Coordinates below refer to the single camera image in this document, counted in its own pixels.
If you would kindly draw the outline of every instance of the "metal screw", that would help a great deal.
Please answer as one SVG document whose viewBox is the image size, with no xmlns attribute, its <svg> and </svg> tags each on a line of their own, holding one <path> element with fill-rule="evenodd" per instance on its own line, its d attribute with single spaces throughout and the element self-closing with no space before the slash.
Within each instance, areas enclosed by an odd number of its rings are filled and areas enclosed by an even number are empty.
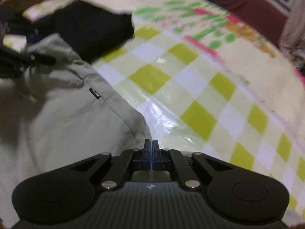
<svg viewBox="0 0 305 229">
<path fill-rule="evenodd" d="M 105 189 L 112 189 L 116 187 L 116 182 L 114 181 L 105 181 L 102 183 L 102 187 Z"/>
<path fill-rule="evenodd" d="M 189 188 L 198 188 L 200 186 L 200 182 L 196 180 L 188 180 L 185 182 L 185 185 Z"/>
</svg>

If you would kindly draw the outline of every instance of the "white cloth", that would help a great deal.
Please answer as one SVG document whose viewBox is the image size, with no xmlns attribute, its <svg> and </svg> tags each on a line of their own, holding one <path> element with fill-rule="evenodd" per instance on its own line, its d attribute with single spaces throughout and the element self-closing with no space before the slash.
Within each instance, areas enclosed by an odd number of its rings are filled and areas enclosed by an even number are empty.
<svg viewBox="0 0 305 229">
<path fill-rule="evenodd" d="M 151 138 L 144 117 L 59 35 L 29 50 L 55 56 L 57 64 L 27 69 L 14 86 L 0 83 L 0 217 L 6 227 L 19 220 L 11 195 L 23 180 L 101 152 L 143 148 Z"/>
<path fill-rule="evenodd" d="M 285 23 L 279 46 L 285 57 L 297 68 L 300 62 L 296 58 L 297 50 L 305 51 L 305 0 L 295 0 Z"/>
<path fill-rule="evenodd" d="M 286 210 L 282 221 L 289 227 L 304 223 L 302 216 L 291 209 Z"/>
</svg>

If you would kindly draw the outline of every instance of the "pink fabric trim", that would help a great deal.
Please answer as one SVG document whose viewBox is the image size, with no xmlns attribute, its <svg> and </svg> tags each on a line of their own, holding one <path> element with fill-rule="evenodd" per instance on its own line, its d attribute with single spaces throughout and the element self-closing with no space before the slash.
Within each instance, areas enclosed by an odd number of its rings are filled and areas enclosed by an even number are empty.
<svg viewBox="0 0 305 229">
<path fill-rule="evenodd" d="M 194 11 L 193 11 L 195 14 L 198 14 L 198 15 L 206 15 L 206 14 L 211 14 L 209 11 L 207 11 L 206 9 L 204 8 L 196 8 Z"/>
<path fill-rule="evenodd" d="M 190 35 L 184 36 L 184 39 L 186 41 L 190 42 L 193 46 L 195 46 L 195 47 L 199 48 L 200 50 L 202 50 L 203 52 L 209 54 L 214 61 L 218 61 L 218 63 L 220 63 L 221 65 L 225 65 L 225 61 L 219 56 L 217 51 L 209 49 L 205 44 L 194 39 Z"/>
<path fill-rule="evenodd" d="M 226 16 L 226 19 L 233 22 L 234 24 L 244 23 L 240 18 L 238 18 L 234 14 L 230 14 L 230 15 Z"/>
<path fill-rule="evenodd" d="M 295 70 L 295 74 L 297 75 L 297 77 L 302 81 L 302 83 L 304 84 L 304 88 L 305 88 L 305 77 L 302 75 L 301 72 L 299 72 L 298 70 Z"/>
</svg>

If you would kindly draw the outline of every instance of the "checkered bedsheet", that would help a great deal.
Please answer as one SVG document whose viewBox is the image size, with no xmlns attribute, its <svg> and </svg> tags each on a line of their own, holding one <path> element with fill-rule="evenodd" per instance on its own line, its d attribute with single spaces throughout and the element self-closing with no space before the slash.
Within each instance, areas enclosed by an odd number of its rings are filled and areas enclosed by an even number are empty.
<svg viewBox="0 0 305 229">
<path fill-rule="evenodd" d="M 144 115 L 153 139 L 274 177 L 289 190 L 289 207 L 305 218 L 305 154 L 281 122 L 225 66 L 182 37 L 143 21 L 135 28 L 134 39 L 93 67 Z"/>
<path fill-rule="evenodd" d="M 174 31 L 221 59 L 225 68 L 250 86 L 258 99 L 281 117 L 295 139 L 305 145 L 302 83 L 279 50 L 233 14 L 205 0 L 84 1 L 115 13 L 133 12 L 133 18 Z"/>
</svg>

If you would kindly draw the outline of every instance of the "maroon fabric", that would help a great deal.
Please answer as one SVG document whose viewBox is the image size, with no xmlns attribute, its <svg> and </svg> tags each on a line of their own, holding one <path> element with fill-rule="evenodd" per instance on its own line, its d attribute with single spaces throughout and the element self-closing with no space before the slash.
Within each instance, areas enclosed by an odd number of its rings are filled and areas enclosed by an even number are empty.
<svg viewBox="0 0 305 229">
<path fill-rule="evenodd" d="M 214 0 L 214 3 L 234 13 L 279 47 L 286 16 L 271 4 L 265 0 Z"/>
<path fill-rule="evenodd" d="M 2 225 L 2 219 L 0 218 L 0 229 L 4 229 L 4 226 Z"/>
</svg>

